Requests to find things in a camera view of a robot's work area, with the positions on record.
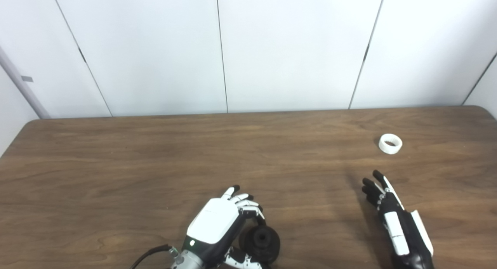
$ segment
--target black cable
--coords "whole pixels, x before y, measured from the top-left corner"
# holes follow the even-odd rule
[[[154,253],[160,253],[160,252],[167,252],[172,248],[172,246],[169,246],[168,244],[162,245],[162,246],[156,246],[155,248],[149,249],[146,253],[142,254],[129,269],[135,269],[140,262],[142,262],[145,258],[147,258],[149,255],[153,255]]]

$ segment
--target white wall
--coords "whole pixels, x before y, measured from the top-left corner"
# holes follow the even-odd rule
[[[346,109],[381,0],[219,0],[229,112]]]
[[[216,0],[57,0],[113,115],[226,113]]]
[[[495,0],[380,2],[0,0],[0,64],[44,118],[461,104]]]
[[[384,0],[352,108],[460,105],[497,51],[497,0]]]
[[[31,106],[0,67],[0,156],[21,128],[37,118]]]
[[[44,118],[110,116],[55,0],[0,0],[0,47]]]
[[[464,104],[481,106],[497,118],[497,60],[494,59]]]

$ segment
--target panel seam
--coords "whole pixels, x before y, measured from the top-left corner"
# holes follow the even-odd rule
[[[359,69],[359,74],[357,74],[357,80],[355,80],[354,90],[352,92],[352,96],[350,97],[350,103],[348,105],[349,109],[352,107],[352,102],[354,101],[355,92],[357,90],[357,86],[359,85],[359,79],[361,78],[362,68],[364,67],[364,63],[366,62],[367,54],[369,52],[369,48],[371,45],[371,40],[373,39],[373,34],[374,34],[375,29],[376,29],[376,23],[378,23],[378,18],[380,16],[381,7],[383,6],[383,1],[384,0],[380,1],[380,6],[378,7],[378,12],[376,13],[376,18],[375,18],[374,24],[373,24],[373,29],[371,29],[371,34],[369,35],[369,41],[368,41],[368,45],[366,46],[366,51],[364,52],[364,58],[363,58],[362,63],[361,63],[361,68]]]
[[[216,6],[218,11],[218,25],[219,25],[219,42],[221,45],[221,62],[222,62],[222,79],[224,80],[224,96],[226,99],[226,113],[229,113],[228,109],[228,90],[226,88],[226,73],[224,70],[224,52],[222,51],[222,36],[221,36],[221,18],[219,16],[219,0],[216,0]]]
[[[82,50],[80,48],[80,44],[78,44],[78,41],[76,40],[76,37],[74,36],[73,30],[71,29],[71,26],[69,26],[69,23],[67,22],[66,16],[64,15],[64,12],[62,12],[62,8],[61,8],[61,6],[59,4],[59,1],[55,0],[55,3],[57,4],[57,7],[59,8],[60,13],[62,14],[62,18],[64,18],[64,22],[66,23],[67,28],[69,29],[69,32],[71,33],[71,36],[73,36],[74,43],[76,43],[76,46],[78,47],[78,50],[81,53],[83,61],[85,62],[86,66],[88,68],[88,71],[90,72],[90,75],[92,75],[92,79],[93,79],[93,81],[94,81],[94,83],[96,85],[96,88],[97,88],[98,92],[102,96],[103,102],[105,103],[105,106],[107,107],[107,110],[109,111],[110,116],[113,117],[114,115],[112,114],[112,111],[109,108],[109,104],[107,104],[107,101],[105,100],[105,97],[103,96],[102,90],[100,89],[100,86],[98,85],[98,83],[95,80],[95,76],[93,75],[92,69],[90,69],[90,67],[88,65],[88,62],[86,61],[85,56],[82,53]]]
[[[485,75],[485,73],[487,72],[488,68],[490,68],[490,65],[492,65],[492,63],[494,62],[495,60],[495,57],[497,57],[497,53],[494,55],[494,57],[492,57],[492,59],[490,60],[490,62],[488,63],[487,67],[485,68],[485,70],[483,70],[483,73],[481,73],[480,77],[478,78],[478,80],[476,80],[476,83],[474,84],[474,86],[471,88],[471,90],[469,91],[469,93],[467,94],[466,98],[464,99],[464,101],[461,103],[461,106],[464,105],[464,103],[467,101],[467,99],[471,96],[472,92],[474,91],[474,89],[476,89],[476,86],[480,83],[481,81],[481,78],[483,78],[483,76]]]

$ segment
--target robot finger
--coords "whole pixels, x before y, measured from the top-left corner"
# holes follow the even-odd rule
[[[240,190],[240,186],[235,184],[234,186],[229,187],[224,194],[221,196],[221,199],[224,200],[229,200],[231,199],[231,196],[233,196],[233,193],[236,193],[237,191]]]
[[[383,194],[378,189],[371,188],[369,186],[362,186],[362,192],[365,193],[367,196],[369,196],[371,198],[375,198],[375,200],[379,200],[380,199],[380,195]]]
[[[234,202],[234,203],[237,203],[241,200],[253,200],[254,197],[248,193],[242,193],[242,194],[238,194],[238,195],[235,195],[233,196],[230,201],[231,202]]]
[[[242,206],[240,207],[242,215],[245,218],[256,218],[259,225],[266,225],[266,218],[264,217],[261,209],[256,206]]]
[[[373,206],[378,207],[378,198],[372,197],[371,195],[366,196],[366,200],[371,203]]]
[[[263,211],[262,207],[259,205],[259,203],[250,201],[250,200],[241,200],[235,204],[237,207],[243,207],[243,206],[256,206],[259,207],[261,211]]]
[[[225,257],[224,263],[239,269],[269,269],[270,267],[266,264],[261,264],[259,262],[253,262],[252,258],[243,252],[239,248],[231,247],[228,254]]]
[[[385,194],[383,188],[381,188],[376,182],[373,182],[368,178],[362,179],[362,184],[364,184],[371,192],[374,191],[374,193],[378,193],[378,195]]]
[[[373,171],[373,177],[375,177],[375,179],[377,179],[378,182],[380,182],[380,184],[383,187],[383,189],[385,189],[385,188],[392,188],[392,186],[389,186],[387,184],[387,181],[385,180],[385,179],[387,179],[387,177],[385,177],[380,171],[374,170]]]

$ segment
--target robotic arm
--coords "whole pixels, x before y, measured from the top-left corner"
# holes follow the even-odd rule
[[[364,178],[362,191],[366,199],[378,210],[380,220],[385,226],[394,247],[392,262],[396,269],[434,269],[433,246],[423,221],[417,210],[405,211],[394,188],[387,177],[378,170],[373,176],[380,182]]]
[[[181,253],[172,246],[159,246],[142,255],[130,269],[160,251],[169,251],[174,258],[171,269],[210,269],[222,263],[238,269],[269,269],[268,265],[231,246],[245,220],[256,218],[259,225],[266,225],[262,207],[252,201],[253,196],[233,195],[239,189],[238,185],[232,186],[220,198],[212,198],[205,204],[188,227]]]

